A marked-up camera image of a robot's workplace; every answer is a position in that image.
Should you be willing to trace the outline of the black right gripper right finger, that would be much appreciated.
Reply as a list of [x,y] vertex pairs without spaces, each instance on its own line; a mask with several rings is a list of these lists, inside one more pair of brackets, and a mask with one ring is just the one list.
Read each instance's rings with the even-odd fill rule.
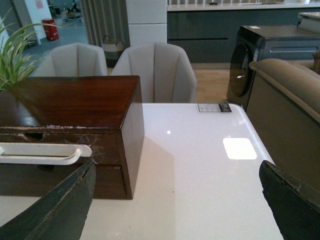
[[259,167],[262,193],[285,240],[320,238],[320,192],[264,160]]

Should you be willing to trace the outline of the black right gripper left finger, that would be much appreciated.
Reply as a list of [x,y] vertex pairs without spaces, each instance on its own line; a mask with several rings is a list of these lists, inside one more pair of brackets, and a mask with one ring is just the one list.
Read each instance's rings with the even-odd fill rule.
[[0,228],[2,240],[78,240],[92,203],[96,166],[89,161]]

